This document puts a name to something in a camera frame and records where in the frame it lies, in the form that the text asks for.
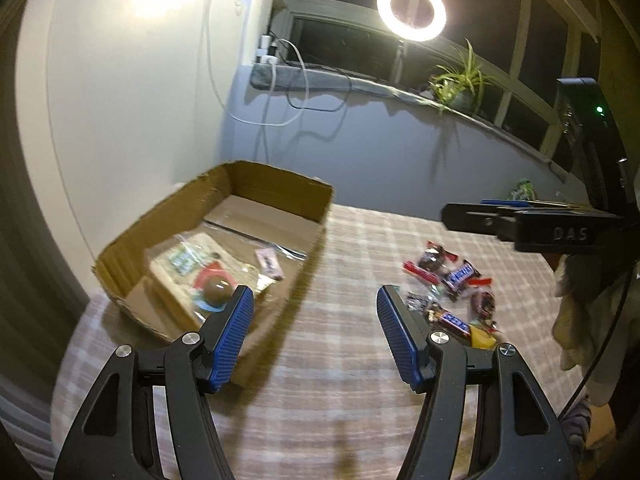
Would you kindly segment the gloved right hand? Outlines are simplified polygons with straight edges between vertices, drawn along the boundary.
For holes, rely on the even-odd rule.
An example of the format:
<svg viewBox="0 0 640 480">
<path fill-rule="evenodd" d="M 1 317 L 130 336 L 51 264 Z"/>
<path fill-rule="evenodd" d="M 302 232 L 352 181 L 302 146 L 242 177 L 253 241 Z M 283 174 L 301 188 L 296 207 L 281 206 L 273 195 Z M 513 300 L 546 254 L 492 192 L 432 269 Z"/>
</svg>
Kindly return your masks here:
<svg viewBox="0 0 640 480">
<path fill-rule="evenodd" d="M 579 367 L 591 402 L 611 401 L 628 350 L 639 342 L 639 266 L 620 258 L 563 256 L 555 270 L 560 310 L 552 338 L 564 372 Z"/>
</svg>

